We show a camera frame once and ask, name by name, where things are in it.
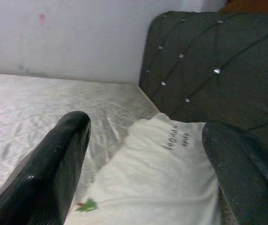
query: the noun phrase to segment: pillowcase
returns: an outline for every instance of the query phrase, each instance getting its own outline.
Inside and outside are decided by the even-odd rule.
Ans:
[[[96,175],[66,225],[220,225],[216,174],[204,151],[204,123],[159,113],[142,119]]]

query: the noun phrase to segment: gray headboard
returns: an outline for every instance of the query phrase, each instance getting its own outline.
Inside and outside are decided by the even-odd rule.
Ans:
[[[252,131],[268,148],[268,15],[159,15],[140,87],[174,120],[221,121]]]

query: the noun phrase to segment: rhinestone button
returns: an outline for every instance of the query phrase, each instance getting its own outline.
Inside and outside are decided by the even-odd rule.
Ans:
[[[214,70],[214,73],[215,73],[215,74],[220,74],[220,73],[221,73],[221,70],[220,70],[220,69],[215,69],[215,70]]]

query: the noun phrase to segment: bed sheet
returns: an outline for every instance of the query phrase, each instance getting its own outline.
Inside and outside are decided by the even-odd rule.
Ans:
[[[74,202],[109,161],[135,121],[158,113],[132,84],[83,82],[0,74],[0,187],[17,164],[67,112],[91,119],[91,140]]]

